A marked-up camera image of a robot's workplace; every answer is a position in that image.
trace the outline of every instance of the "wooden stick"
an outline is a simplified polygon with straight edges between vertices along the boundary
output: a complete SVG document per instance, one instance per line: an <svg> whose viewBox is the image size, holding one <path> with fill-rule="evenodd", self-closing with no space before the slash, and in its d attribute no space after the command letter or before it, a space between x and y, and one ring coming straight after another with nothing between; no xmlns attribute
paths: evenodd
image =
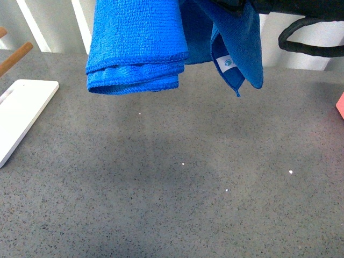
<svg viewBox="0 0 344 258"><path fill-rule="evenodd" d="M33 45L30 42L23 44L9 58L0 64L0 77L3 76L12 66L14 66L24 55L26 55Z"/></svg>
<svg viewBox="0 0 344 258"><path fill-rule="evenodd" d="M4 27L0 27L0 38L7 34L7 30Z"/></svg>

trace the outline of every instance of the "gray countertop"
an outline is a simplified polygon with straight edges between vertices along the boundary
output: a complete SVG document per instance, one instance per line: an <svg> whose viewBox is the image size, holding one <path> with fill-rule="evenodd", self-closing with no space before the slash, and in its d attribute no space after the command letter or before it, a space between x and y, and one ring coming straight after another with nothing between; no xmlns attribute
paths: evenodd
<svg viewBox="0 0 344 258"><path fill-rule="evenodd" d="M60 83L0 169L0 257L344 257L343 74L267 68L237 98L206 63L103 96L86 60L30 52L0 79Z"/></svg>

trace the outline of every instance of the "folded towel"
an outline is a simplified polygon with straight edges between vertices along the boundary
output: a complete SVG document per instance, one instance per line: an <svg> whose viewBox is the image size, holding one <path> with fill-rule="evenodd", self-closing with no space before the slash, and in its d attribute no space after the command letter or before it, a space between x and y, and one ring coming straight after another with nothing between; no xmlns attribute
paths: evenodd
<svg viewBox="0 0 344 258"><path fill-rule="evenodd" d="M211 60L238 96L245 78L261 88L259 15L246 2L236 18L208 0L97 0L88 90L173 89L184 64Z"/></svg>

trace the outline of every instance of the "white cutting board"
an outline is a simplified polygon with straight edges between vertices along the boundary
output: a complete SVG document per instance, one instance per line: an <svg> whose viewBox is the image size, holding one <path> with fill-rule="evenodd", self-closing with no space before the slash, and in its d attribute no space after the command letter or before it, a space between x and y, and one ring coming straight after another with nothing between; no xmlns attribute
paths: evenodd
<svg viewBox="0 0 344 258"><path fill-rule="evenodd" d="M17 80L0 97L0 168L59 88L55 81Z"/></svg>

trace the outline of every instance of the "white label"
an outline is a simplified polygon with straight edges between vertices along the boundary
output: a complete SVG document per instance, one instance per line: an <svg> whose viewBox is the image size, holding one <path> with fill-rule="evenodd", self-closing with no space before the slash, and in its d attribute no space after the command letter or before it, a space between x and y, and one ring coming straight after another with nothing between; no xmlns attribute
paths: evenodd
<svg viewBox="0 0 344 258"><path fill-rule="evenodd" d="M220 58L216 59L217 64L220 67L220 70L224 73L225 71L237 67L235 63L233 62L232 58L230 55L225 55Z"/></svg>

